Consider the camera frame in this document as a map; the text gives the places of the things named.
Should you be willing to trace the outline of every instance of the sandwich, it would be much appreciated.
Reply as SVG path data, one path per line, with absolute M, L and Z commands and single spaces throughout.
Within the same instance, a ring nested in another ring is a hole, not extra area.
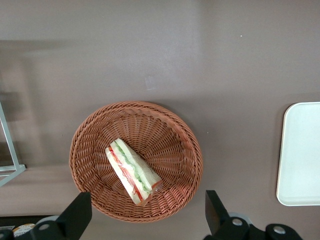
M 120 138 L 105 149 L 106 156 L 136 205 L 144 206 L 161 184 L 155 171 Z

